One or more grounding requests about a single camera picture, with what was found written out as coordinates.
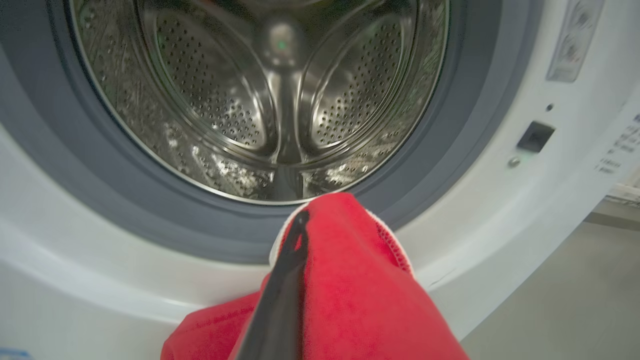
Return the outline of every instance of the front-loading washing machine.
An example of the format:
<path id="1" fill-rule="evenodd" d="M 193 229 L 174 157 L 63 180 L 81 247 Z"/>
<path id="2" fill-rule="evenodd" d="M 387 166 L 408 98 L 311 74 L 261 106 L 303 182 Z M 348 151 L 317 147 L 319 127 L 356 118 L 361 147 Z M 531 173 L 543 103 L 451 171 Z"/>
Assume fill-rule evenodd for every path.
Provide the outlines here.
<path id="1" fill-rule="evenodd" d="M 632 0 L 0 6 L 13 356 L 158 357 L 336 191 L 462 338 L 638 160 Z"/>

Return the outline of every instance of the red towel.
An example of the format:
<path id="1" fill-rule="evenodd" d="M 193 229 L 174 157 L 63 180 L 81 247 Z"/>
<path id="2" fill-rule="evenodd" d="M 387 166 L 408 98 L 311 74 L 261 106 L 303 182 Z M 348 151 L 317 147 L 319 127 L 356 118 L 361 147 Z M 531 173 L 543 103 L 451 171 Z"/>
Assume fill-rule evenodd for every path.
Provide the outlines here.
<path id="1" fill-rule="evenodd" d="M 306 360 L 468 359 L 385 224 L 347 193 L 324 195 L 302 209 L 309 213 Z M 276 246 L 285 237 L 283 231 Z M 161 359 L 233 360 L 259 297 L 187 315 Z"/>

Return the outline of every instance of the stainless steel drum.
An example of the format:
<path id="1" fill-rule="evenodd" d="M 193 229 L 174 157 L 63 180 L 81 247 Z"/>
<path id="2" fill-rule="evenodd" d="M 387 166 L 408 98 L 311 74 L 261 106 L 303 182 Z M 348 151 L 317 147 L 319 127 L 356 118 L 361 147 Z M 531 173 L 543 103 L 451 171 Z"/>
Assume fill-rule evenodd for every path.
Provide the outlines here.
<path id="1" fill-rule="evenodd" d="M 212 192 L 291 204 L 345 189 L 433 92 L 446 0 L 71 3 L 96 90 L 138 145 Z"/>

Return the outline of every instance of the sticker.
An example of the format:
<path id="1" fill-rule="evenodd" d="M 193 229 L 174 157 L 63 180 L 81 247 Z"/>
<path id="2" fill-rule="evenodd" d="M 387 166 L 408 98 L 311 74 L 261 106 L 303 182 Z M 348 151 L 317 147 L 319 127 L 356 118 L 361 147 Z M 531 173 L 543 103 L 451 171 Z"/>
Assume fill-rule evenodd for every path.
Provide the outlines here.
<path id="1" fill-rule="evenodd" d="M 556 44 L 547 80 L 573 83 L 596 29 L 603 0 L 571 0 Z"/>
<path id="2" fill-rule="evenodd" d="M 0 347 L 0 360 L 33 360 L 33 358 L 24 350 Z"/>

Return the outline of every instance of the gray rubber seal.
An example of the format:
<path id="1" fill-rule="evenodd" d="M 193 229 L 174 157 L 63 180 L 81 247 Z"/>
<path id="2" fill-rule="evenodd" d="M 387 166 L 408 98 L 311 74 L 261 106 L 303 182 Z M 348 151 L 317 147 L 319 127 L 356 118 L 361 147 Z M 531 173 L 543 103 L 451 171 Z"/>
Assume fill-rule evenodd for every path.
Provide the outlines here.
<path id="1" fill-rule="evenodd" d="M 385 166 L 351 191 L 391 228 L 422 213 L 484 149 L 520 84 L 537 1 L 451 2 L 443 72 L 424 118 Z M 149 241 L 202 258 L 266 263 L 291 206 L 206 192 L 166 171 L 120 129 L 77 56 L 60 2 L 0 4 L 0 119 L 52 178 Z"/>

